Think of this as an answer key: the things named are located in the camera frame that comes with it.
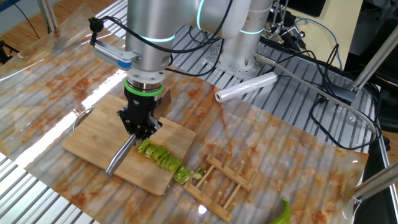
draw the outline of plastic sheet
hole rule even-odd
[[[242,96],[246,93],[250,93],[259,88],[263,88],[265,86],[268,86],[267,88],[271,89],[271,84],[275,83],[276,80],[277,75],[274,72],[263,74],[251,80],[241,82],[240,84],[237,84],[235,86],[217,91],[215,94],[216,101],[222,103],[235,97]]]
[[[222,223],[178,183],[156,197],[62,149],[82,111],[105,94],[123,97],[126,74],[96,58],[89,45],[91,16],[79,8],[0,68],[0,151],[100,223]],[[99,39],[124,43],[105,30]],[[189,169],[208,168],[205,158],[215,147],[217,159],[232,153],[232,168],[245,161],[244,178],[259,171],[252,190],[236,194],[231,223],[269,223],[282,197],[292,208],[291,223],[348,223],[341,214],[366,154],[332,146],[241,100],[220,104],[219,89],[198,78],[169,72],[164,85],[172,95],[166,118],[197,134]],[[235,183],[217,171],[207,181],[207,194],[222,191],[223,205]]]

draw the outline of black clamp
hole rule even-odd
[[[94,46],[97,41],[97,34],[104,29],[104,20],[91,17],[88,22],[90,22],[90,30],[93,31],[90,44]]]

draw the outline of metal grating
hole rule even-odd
[[[97,16],[115,16],[120,18],[125,24],[127,19],[126,14],[127,0],[119,0]],[[111,22],[106,22],[105,27],[122,38],[126,35],[122,29]],[[204,35],[198,29],[194,29],[192,34],[198,40],[204,39]],[[188,26],[181,27],[176,32],[174,47],[176,49],[189,49],[194,46],[195,43],[188,36]],[[185,55],[174,55],[174,65],[191,73],[205,71],[210,65],[203,63],[202,58],[210,47],[207,46],[204,49]],[[260,45],[260,48],[265,49],[263,50],[264,55],[274,60],[280,60],[289,56],[264,45]],[[293,58],[284,62],[283,66],[303,79],[321,83],[321,76],[317,74],[317,68],[312,62]],[[259,71],[259,74],[264,73],[268,69],[270,67],[265,66]],[[276,74],[283,75],[278,69],[275,72]],[[219,70],[201,78],[218,88],[227,88],[242,82],[241,79]],[[346,86],[350,83],[346,78],[336,74],[331,75],[331,80],[339,86]],[[271,90],[261,88],[244,95],[242,100],[331,143],[308,116],[309,109],[317,98],[316,94],[302,85],[293,82],[290,78],[280,78]],[[371,103],[369,93],[363,91],[358,93],[357,100],[353,106],[370,117],[374,117],[374,105]],[[341,111],[335,105],[321,105],[315,108],[314,114],[324,127],[345,146],[357,146],[370,140],[371,133],[367,127],[362,122],[354,119],[349,113]],[[368,147],[362,148],[359,151],[368,152]],[[396,203],[395,189],[391,188],[391,192],[395,196],[393,197],[393,201]],[[0,154],[0,223],[91,224],[98,222],[59,196],[59,194],[24,169],[18,167],[10,159]]]

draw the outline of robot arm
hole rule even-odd
[[[97,41],[96,34],[103,29],[104,19],[89,20],[95,55],[127,72],[124,83],[127,105],[118,115],[131,137],[106,169],[109,176],[133,145],[147,139],[162,125],[153,117],[153,112],[162,100],[164,69],[170,62],[170,53],[179,53],[172,50],[175,30],[191,24],[208,32],[217,32],[222,38],[233,38],[244,25],[249,6],[249,0],[129,0],[127,27],[131,32],[126,34],[126,51]]]

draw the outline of white cable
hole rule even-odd
[[[331,100],[333,102],[335,102],[336,104],[347,108],[347,110],[351,111],[352,113],[354,113],[356,116],[362,118],[365,120],[365,122],[367,122],[367,124],[369,125],[369,127],[371,128],[372,131],[372,140],[376,138],[377,136],[377,129],[376,127],[373,125],[373,122],[367,118],[365,115],[363,115],[361,112],[359,112],[358,110],[350,107],[349,105],[341,102],[340,100],[337,100],[336,98],[332,97],[331,95],[325,93],[324,91],[318,89],[317,87],[305,82],[304,80],[302,80],[301,78],[295,76],[292,72],[290,72],[289,70],[287,70],[285,67],[279,65],[278,63],[274,64],[275,67],[282,69],[282,71],[284,71],[288,76],[292,77],[294,80],[298,81],[299,83],[305,85],[306,87],[308,87],[311,90],[314,90],[315,92],[321,94],[322,96],[328,98],[328,100]]]

